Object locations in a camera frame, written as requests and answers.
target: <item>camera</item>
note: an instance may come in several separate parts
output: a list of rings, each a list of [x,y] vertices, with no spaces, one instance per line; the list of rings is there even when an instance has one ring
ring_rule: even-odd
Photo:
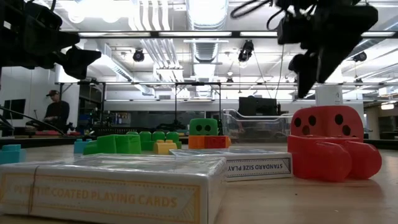
[[[132,56],[135,62],[142,62],[144,60],[144,53],[142,51],[142,49],[136,49],[136,52]]]
[[[240,62],[247,62],[251,57],[251,52],[254,50],[254,44],[251,40],[246,40],[241,52],[239,53],[238,60]]]

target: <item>block eye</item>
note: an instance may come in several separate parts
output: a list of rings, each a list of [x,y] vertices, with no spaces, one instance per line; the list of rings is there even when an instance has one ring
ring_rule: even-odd
[[[316,125],[316,123],[317,123],[317,118],[314,117],[313,115],[311,115],[311,116],[308,118],[308,122],[311,124],[311,126],[314,126],[314,125]]]

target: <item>ceiling duct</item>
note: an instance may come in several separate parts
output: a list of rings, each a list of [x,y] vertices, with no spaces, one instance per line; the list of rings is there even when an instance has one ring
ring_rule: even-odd
[[[228,0],[185,0],[187,5],[187,17],[190,30],[223,30],[228,13]],[[192,52],[194,62],[193,72],[198,78],[212,80],[216,65],[208,64],[213,62],[218,55],[219,43],[193,43]],[[209,93],[199,91],[200,96],[207,96]]]
[[[398,30],[398,16],[395,16],[393,19],[391,19],[390,21],[394,21],[393,25],[387,27],[384,29],[384,31],[397,31]],[[375,46],[376,44],[382,42],[383,40],[385,40],[384,38],[380,38],[380,39],[368,39],[368,40],[363,40],[361,43],[359,43],[354,49],[353,51],[348,55],[348,58],[351,58],[361,52],[363,52],[364,50]]]

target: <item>toy block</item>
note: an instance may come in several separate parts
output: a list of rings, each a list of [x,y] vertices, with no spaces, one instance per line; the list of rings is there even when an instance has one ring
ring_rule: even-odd
[[[116,150],[116,134],[109,136],[100,136],[97,138],[97,147],[99,153],[115,154]]]
[[[82,139],[76,139],[75,145],[73,147],[73,153],[74,154],[82,154],[87,143],[90,141],[91,141],[91,139],[87,139],[86,141],[83,141]]]
[[[205,136],[206,149],[226,149],[229,148],[228,136]]]
[[[349,106],[319,106],[298,110],[293,118],[287,150],[300,178],[344,181],[368,179],[381,169],[379,151],[362,143],[363,125]]]
[[[216,119],[195,118],[189,123],[189,135],[216,136],[218,135],[218,123]]]
[[[139,133],[141,142],[152,141],[152,134],[149,131],[141,131]]]
[[[177,149],[182,149],[182,142],[175,142]]]
[[[100,153],[100,151],[98,150],[97,141],[88,142],[83,150],[83,155],[91,155],[98,153]]]
[[[141,154],[140,137],[135,135],[116,136],[116,153]]]
[[[315,106],[298,110],[290,128],[294,136],[343,136],[363,140],[362,120],[350,106]]]
[[[155,144],[154,141],[141,142],[141,150],[142,151],[153,151],[154,144]]]
[[[177,149],[177,145],[172,140],[157,140],[154,144],[154,153],[158,155],[168,155],[170,149]]]
[[[182,148],[182,143],[179,141],[180,140],[180,135],[176,132],[169,132],[166,134],[166,140],[172,140],[176,145],[177,149]]]
[[[166,138],[166,137],[165,137],[165,134],[164,134],[163,131],[155,131],[155,132],[152,134],[152,140],[153,140],[154,142],[156,142],[157,140],[163,140],[163,141],[164,141],[165,138]]]
[[[126,134],[130,134],[130,135],[139,135],[137,131],[129,131]]]
[[[205,137],[189,135],[188,148],[189,149],[204,149],[205,148]]]
[[[0,151],[0,165],[17,162],[25,162],[26,150],[21,149],[20,144],[5,145]]]

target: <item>red die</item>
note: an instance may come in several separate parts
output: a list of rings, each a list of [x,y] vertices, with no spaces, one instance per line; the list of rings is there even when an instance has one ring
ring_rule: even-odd
[[[363,124],[350,106],[316,106],[298,110],[293,118],[291,135],[354,137],[363,140]]]
[[[224,149],[229,147],[228,136],[205,136],[205,149]]]

